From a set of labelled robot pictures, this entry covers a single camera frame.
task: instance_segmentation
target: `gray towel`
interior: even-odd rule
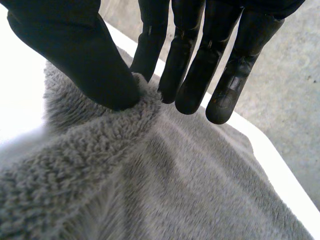
[[[140,102],[112,112],[45,74],[53,137],[0,172],[1,240],[312,239],[248,139],[203,108],[182,115],[135,74]]]

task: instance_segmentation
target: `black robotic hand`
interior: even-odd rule
[[[169,0],[138,1],[143,31],[130,70],[141,73],[149,81],[166,38]],[[195,113],[240,19],[231,55],[206,108],[206,117],[214,124],[224,124],[230,118],[260,52],[285,21],[226,2],[172,0],[175,33],[159,83],[164,103],[175,101],[179,112]],[[203,37],[186,74],[204,8]]]

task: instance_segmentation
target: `gray fleece fabric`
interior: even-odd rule
[[[0,172],[1,240],[309,240],[248,139],[182,115],[135,74],[112,112],[48,63],[52,139]]]

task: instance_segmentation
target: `microfiber cloth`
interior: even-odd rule
[[[178,113],[135,73],[140,102],[110,111],[45,76],[52,139],[1,170],[1,240],[312,239],[248,139],[203,108]]]

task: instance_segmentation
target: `white table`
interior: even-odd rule
[[[50,137],[42,120],[46,60],[16,37],[6,16],[7,10],[0,5],[0,168],[10,165]],[[107,26],[116,45],[133,57],[137,43],[109,24]],[[164,66],[165,63],[159,60],[155,74],[161,76]],[[210,98],[206,93],[201,105],[206,107]],[[320,212],[270,140],[235,112],[227,124],[249,138],[254,155],[275,191],[312,236],[320,240]]]

